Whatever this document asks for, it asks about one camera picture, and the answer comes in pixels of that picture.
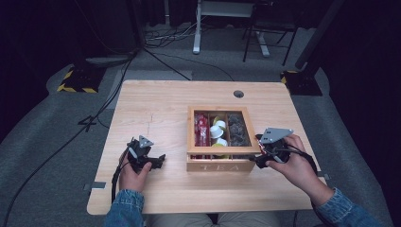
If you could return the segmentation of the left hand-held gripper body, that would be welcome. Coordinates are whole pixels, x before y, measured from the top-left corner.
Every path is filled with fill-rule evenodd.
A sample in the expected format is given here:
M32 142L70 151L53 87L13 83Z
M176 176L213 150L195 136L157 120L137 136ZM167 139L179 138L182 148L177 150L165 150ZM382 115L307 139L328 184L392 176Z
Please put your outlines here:
M132 138L127 144L129 164L135 173L139 173L147 163L154 166L154 159L148 157L152 146L153 143L143 135L140 135L138 139Z

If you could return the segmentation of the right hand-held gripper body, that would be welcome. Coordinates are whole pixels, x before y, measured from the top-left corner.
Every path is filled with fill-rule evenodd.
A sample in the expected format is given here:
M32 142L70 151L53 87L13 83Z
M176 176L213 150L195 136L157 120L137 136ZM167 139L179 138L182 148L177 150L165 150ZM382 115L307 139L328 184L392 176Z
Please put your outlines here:
M287 162L289 150L285 137L293 134L291 129L266 128L263 134L257 134L256 138L261 149L261 154L269 155L267 161Z

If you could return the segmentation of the wooden box with glass lid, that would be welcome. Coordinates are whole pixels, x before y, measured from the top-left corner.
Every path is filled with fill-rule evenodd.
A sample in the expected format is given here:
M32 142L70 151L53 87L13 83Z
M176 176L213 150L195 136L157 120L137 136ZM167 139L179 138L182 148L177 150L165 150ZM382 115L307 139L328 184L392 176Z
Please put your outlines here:
M191 125L194 120L194 112L206 113L209 119L209 136L210 128L217 126L213 125L213 120L216 116L221 117L221 120L226 123L226 129L220 138L228 142L227 147L212 148L212 145L217 142L217 139L210 137L210 146L206 148L191 148L190 131ZM247 129L250 140L248 147L231 147L230 133L228 129L228 114L241 114ZM188 121L187 121L187 170L198 172L216 172L216 171L242 171L251 172L254 167L254 162L250 161L250 157L259 153L258 142L255 138L253 124L249 117L246 107L219 107L219 106L204 106L196 107L191 106L188 108ZM230 155L229 159L215 159L214 154L227 154Z

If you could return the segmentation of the person's left hand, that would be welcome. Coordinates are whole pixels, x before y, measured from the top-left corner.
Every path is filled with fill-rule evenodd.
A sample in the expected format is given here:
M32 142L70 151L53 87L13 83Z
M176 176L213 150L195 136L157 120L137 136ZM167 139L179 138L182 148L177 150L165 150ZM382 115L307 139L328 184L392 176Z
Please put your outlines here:
M152 163L146 163L139 174L131 167L127 157L122 159L122 168L119 176L119 189L129 189L142 192L145 188L147 176L151 170Z

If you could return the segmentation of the person's right hand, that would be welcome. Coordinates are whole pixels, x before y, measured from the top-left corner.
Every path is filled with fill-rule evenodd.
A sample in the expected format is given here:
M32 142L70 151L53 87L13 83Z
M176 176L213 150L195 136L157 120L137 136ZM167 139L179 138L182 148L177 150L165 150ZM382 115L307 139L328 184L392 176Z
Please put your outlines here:
M308 160L299 154L291 154L285 164L267 161L266 165L304 191L316 206L323 205L334 195L334 190L318 178Z

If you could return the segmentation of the pile of dark packets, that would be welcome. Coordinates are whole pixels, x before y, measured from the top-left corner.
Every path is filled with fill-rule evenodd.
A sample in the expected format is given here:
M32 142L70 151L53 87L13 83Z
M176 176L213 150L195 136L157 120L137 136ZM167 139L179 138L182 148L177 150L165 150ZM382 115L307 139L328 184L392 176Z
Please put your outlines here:
M228 129L231 147L248 147L250 145L243 116L240 113L228 114Z

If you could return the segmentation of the stack of red packets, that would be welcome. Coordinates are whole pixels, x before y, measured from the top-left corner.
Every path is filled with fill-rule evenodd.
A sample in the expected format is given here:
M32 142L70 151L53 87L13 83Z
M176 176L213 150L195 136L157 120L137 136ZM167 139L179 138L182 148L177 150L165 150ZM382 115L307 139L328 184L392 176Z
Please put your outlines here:
M191 148L206 148L210 146L209 119L206 113L194 112L189 145Z

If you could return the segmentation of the black stand base yellow corner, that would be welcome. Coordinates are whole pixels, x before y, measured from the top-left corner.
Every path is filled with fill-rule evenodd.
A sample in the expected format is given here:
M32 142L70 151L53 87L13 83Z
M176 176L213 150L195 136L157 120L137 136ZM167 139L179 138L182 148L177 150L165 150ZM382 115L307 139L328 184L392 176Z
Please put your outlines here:
M280 73L280 80L292 96L323 95L315 78L306 76L304 72L286 70Z

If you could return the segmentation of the black yellow striped stand base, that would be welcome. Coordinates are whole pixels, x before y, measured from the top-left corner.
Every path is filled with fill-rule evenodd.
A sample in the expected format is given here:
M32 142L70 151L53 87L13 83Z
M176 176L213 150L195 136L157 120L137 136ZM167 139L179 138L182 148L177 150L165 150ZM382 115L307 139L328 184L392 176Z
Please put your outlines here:
M93 67L87 70L71 66L59 85L58 92L95 94L105 75L106 69Z

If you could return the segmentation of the white desk leg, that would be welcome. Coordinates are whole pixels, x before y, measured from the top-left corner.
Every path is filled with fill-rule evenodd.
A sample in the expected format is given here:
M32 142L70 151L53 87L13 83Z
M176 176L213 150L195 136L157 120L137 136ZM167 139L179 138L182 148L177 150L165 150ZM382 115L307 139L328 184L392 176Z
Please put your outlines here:
M269 57L269 56L270 56L270 52L269 52L268 46L267 46L267 44L266 44L266 41L265 41L265 39L264 39L264 33L263 33L263 32L259 32L259 31L256 31L256 32L255 32L255 37L256 37L257 43L259 44L259 47L260 47L260 49L261 49L262 55L263 55L265 58Z
M201 52L201 0L197 0L196 30L192 52L197 55Z

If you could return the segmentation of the dark slanted stand pole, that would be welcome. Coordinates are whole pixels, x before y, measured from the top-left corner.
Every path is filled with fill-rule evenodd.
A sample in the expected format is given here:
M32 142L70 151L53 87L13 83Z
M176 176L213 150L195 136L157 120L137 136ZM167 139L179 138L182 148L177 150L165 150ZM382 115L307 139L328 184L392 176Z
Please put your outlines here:
M334 0L327 12L320 21L318 27L316 28L314 34L310 38L309 42L305 46L302 54L295 62L295 67L297 69L303 69L309 62L313 52L316 50L319 41L322 39L324 32L329 28L330 24L336 17L340 7L342 6L344 0Z

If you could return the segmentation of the black chair frame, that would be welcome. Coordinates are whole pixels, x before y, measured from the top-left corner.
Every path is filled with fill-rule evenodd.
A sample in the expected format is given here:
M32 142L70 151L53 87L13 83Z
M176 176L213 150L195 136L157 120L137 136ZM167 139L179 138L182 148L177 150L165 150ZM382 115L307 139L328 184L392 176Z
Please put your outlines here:
M282 65L285 65L288 54L298 31L298 22L302 12L297 9L295 0L256 0L252 6L250 22L242 38L246 40L242 61L245 62L252 34L281 34L275 46L287 50Z

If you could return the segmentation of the white desk frame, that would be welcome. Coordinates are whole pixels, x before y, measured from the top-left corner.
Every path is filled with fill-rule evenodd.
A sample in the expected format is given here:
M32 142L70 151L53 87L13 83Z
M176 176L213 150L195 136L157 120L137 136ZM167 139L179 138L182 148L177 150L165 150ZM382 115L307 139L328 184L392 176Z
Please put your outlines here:
M219 2L200 0L197 7L198 15L249 18L253 3Z

